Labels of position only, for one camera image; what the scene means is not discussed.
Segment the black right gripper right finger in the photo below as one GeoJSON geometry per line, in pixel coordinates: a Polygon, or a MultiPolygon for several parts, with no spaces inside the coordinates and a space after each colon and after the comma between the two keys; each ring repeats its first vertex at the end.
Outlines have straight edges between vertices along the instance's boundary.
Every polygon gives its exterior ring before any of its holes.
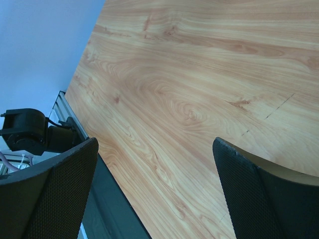
{"type": "Polygon", "coordinates": [[[217,137],[212,145],[238,239],[317,239],[319,179],[217,137]]]}

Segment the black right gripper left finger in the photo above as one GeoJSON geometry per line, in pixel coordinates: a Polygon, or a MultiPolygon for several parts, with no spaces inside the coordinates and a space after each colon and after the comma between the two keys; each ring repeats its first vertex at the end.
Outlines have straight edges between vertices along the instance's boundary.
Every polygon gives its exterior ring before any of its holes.
{"type": "Polygon", "coordinates": [[[98,141],[0,178],[2,239],[76,239],[93,180],[98,141]]]}

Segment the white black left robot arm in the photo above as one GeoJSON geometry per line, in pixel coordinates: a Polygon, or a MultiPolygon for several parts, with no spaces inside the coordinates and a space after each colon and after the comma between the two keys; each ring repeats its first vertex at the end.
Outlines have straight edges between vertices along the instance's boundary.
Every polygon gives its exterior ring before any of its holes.
{"type": "Polygon", "coordinates": [[[72,117],[55,123],[36,109],[7,110],[0,135],[11,151],[64,153],[83,142],[72,117]]]}

